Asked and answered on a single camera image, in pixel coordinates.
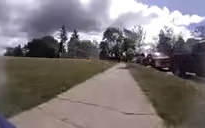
tree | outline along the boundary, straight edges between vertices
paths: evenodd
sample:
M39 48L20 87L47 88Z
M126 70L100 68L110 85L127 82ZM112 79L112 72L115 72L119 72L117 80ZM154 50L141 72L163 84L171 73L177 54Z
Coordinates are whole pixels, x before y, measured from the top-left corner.
M21 48L21 45L18 45L14 48L7 48L5 56L14 56L14 57L22 57L23 56L23 49Z
M79 40L78 31L75 29L70 38L70 41L68 42L68 56L69 57L71 58L76 57L79 43L80 43L80 40Z
M66 41L68 40L67 32L66 32L64 25L62 26L62 28L60 30L60 37L59 38L60 38L59 55L60 55L60 57L63 57L64 52L66 51L64 48L64 45L65 45Z
M159 42L157 44L157 51L162 52L166 55L170 55L173 52L173 32L172 29L165 28L160 31Z
M192 32L192 35L205 39L205 25L195 27L194 31Z
M106 60L109 56L109 45L106 41L101 41L100 43L100 59Z
M90 40L80 41L77 47L77 57L89 58L92 57L96 52L98 52L98 48Z
M123 42L123 34L122 31L118 28L109 27L103 33L103 41L108 43L109 53L105 53L106 51L102 51L101 55L107 54L108 56L112 56L115 60L120 60L122 56L121 46Z
M24 47L27 57L54 58L58 56L58 41L52 36L33 39Z
M185 41L182 36L178 37L178 40L175 42L173 47L174 53L183 53L184 52Z

parked car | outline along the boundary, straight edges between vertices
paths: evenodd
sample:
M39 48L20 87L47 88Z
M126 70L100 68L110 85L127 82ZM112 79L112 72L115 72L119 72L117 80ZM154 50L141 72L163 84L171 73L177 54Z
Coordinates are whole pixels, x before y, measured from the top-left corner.
M155 52L147 56L147 63L157 69L169 68L170 62L170 57L161 52Z
M187 72L205 77L205 42L196 44L191 53L178 53L171 57L171 71L176 76Z

sidewalk crack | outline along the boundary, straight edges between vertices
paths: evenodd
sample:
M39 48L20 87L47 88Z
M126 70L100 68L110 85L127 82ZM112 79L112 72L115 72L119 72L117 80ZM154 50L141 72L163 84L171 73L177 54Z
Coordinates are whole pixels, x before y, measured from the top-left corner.
M84 126L81 126L81 125L78 125L78 124L75 124L75 123L71 122L71 121L69 120L69 118L67 118L67 117L65 117L65 118L63 118L63 119L59 119L59 118L57 118L55 115L53 115L53 114L51 114L51 113L45 111L43 108L41 108L41 107L37 107L37 108L38 108L40 111L42 111L42 112L44 112L45 114L47 114L47 115L49 115L49 116L55 118L55 119L58 120L58 121L64 122L64 123L69 124L69 125L72 125L73 127L76 127L76 128L86 128L86 127L84 127Z
M99 107L99 108L103 108L103 109L107 109L110 111L115 111L115 112L119 112L121 114L124 115L138 115L138 116L143 116L143 115L155 115L154 113L135 113L135 112L125 112L116 108L112 108L109 106L103 106L103 105L98 105L98 104L94 104L94 103L87 103L87 102L81 102L81 101L74 101L74 100L70 100L70 99L66 99L66 98L56 98L58 100L63 100L63 101L68 101L71 103L76 103L76 104L83 104L83 105L88 105L88 106L93 106L93 107Z

white cloud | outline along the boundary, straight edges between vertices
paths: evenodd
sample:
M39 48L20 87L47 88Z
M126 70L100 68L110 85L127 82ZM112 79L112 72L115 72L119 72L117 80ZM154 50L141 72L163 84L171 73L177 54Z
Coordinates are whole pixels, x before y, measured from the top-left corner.
M167 7L159 8L158 6L148 6L146 4L138 3L135 0L112 0L110 9L110 17L115 20L123 14L135 13L136 17L126 19L129 25L142 25L146 31L145 42L152 43L157 39L157 35L164 26L172 27L175 34L182 34L185 39L191 37L190 31L186 28L192 23L200 23L205 20L204 16L198 15L183 15L180 11L176 10L170 12Z
M10 20L8 27L0 26L0 51L5 46L15 46L18 43L26 43L25 33L19 32L21 20L25 20L29 13L33 14L34 9L38 9L39 0L6 0L6 3L11 6ZM80 0L85 5L93 0ZM182 33L185 38L189 38L190 31L187 26L192 23L200 23L205 20L204 16L196 14L184 15L176 10L170 12L167 7L159 8L158 6L149 6L143 3L138 3L135 0L110 0L110 20L105 26L118 24L117 26L131 28L135 25L142 25L146 31L146 42L154 42L159 31L166 25L172 27L176 34ZM5 36L3 29L8 29L9 36ZM102 39L102 32L96 33L80 33L80 38L98 40Z

car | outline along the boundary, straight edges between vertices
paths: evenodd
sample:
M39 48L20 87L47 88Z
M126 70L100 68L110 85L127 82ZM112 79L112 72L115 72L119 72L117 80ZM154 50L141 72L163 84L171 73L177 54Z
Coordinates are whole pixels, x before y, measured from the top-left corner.
M164 69L170 67L171 59L169 56L161 52L155 52L147 56L147 61L150 66L156 69Z

